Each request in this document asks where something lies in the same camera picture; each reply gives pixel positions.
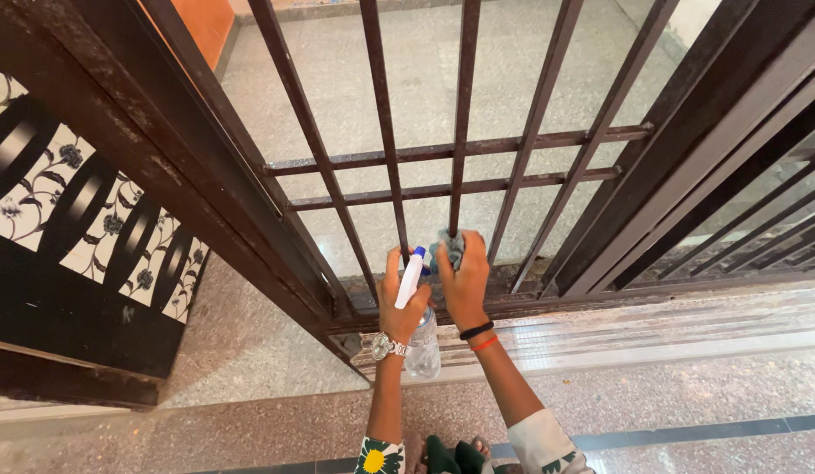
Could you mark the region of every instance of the hand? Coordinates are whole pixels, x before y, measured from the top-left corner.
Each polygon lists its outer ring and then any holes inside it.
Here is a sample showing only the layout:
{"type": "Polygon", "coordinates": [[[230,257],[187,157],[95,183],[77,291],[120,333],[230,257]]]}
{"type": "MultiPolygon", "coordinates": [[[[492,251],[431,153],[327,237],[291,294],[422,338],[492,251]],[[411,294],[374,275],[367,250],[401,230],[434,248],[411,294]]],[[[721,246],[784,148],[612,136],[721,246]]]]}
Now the hand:
{"type": "Polygon", "coordinates": [[[455,272],[449,260],[445,244],[437,247],[439,279],[443,282],[445,307],[461,332],[489,322],[483,311],[483,296],[486,293],[486,279],[489,277],[489,262],[486,261],[486,244],[483,237],[474,230],[463,230],[465,252],[460,261],[460,269],[455,272]]]}
{"type": "Polygon", "coordinates": [[[384,279],[379,281],[375,288],[378,290],[381,332],[393,341],[407,344],[425,312],[427,299],[431,297],[431,285],[421,285],[403,309],[396,309],[395,298],[399,294],[399,260],[401,258],[401,247],[395,247],[387,253],[387,271],[384,279]]]}

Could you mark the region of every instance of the left hand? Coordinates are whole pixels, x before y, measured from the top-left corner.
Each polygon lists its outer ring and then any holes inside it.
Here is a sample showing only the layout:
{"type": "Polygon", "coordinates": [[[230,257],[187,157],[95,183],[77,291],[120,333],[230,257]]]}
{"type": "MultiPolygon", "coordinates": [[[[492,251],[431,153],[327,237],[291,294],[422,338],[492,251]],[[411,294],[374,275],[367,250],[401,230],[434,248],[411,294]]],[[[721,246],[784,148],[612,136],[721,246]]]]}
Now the left hand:
{"type": "Polygon", "coordinates": [[[407,344],[425,312],[427,300],[431,297],[431,285],[421,285],[403,309],[396,309],[395,298],[399,294],[401,258],[401,247],[397,246],[387,252],[387,271],[384,279],[379,281],[375,288],[378,290],[381,332],[393,341],[407,344]]]}

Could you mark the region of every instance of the black hair tie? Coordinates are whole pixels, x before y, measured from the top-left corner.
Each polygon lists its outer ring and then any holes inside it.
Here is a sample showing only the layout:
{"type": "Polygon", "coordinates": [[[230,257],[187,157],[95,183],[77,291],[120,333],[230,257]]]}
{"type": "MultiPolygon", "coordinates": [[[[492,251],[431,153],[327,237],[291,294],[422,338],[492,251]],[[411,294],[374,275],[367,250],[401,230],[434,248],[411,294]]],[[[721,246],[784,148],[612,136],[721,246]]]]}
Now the black hair tie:
{"type": "Polygon", "coordinates": [[[460,340],[465,341],[466,339],[472,339],[475,336],[477,336],[478,334],[481,334],[482,332],[486,332],[489,329],[492,329],[494,327],[495,327],[495,322],[494,321],[489,321],[483,326],[473,327],[471,329],[464,330],[463,332],[460,333],[460,340]]]}

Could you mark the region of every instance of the rag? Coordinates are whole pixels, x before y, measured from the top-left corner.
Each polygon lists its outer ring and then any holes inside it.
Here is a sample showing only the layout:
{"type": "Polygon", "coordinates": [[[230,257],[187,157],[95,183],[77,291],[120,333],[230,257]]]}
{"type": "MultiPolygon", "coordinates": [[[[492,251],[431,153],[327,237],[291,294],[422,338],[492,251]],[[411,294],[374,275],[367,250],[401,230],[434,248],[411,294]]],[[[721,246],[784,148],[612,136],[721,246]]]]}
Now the rag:
{"type": "MultiPolygon", "coordinates": [[[[463,260],[463,252],[465,251],[465,241],[463,240],[463,233],[459,230],[454,237],[449,235],[448,229],[443,229],[439,232],[439,240],[445,243],[445,248],[448,250],[449,260],[451,266],[455,270],[460,269],[460,262],[463,260]]],[[[437,247],[439,243],[431,244],[428,248],[431,252],[431,274],[439,273],[439,265],[437,264],[437,247]]]]}

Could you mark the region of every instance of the person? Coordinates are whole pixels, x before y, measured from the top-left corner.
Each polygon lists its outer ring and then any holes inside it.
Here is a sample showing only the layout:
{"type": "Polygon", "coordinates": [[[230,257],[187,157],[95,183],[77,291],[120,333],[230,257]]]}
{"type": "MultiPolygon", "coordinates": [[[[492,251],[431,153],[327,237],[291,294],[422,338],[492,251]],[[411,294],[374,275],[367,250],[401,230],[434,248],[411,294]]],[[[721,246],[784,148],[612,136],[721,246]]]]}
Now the person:
{"type": "MultiPolygon", "coordinates": [[[[483,296],[489,263],[486,244],[476,231],[463,230],[465,252],[460,269],[455,271],[444,244],[437,248],[436,258],[442,281],[445,306],[461,334],[480,361],[486,379],[505,424],[507,435],[521,470],[528,474],[594,473],[586,458],[565,434],[553,413],[542,405],[527,381],[510,360],[483,310],[483,296]]],[[[401,253],[395,247],[387,255],[384,279],[378,282],[381,308],[381,332],[392,342],[393,349],[377,362],[370,408],[370,421],[354,474],[405,474],[406,457],[402,441],[402,363],[404,357],[394,348],[406,345],[413,334],[431,296],[431,287],[421,285],[403,309],[395,307],[399,291],[398,267],[401,253]]],[[[472,445],[460,442],[452,459],[436,436],[427,438],[423,456],[428,474],[492,474],[492,463],[486,441],[477,438],[472,445]]]]}

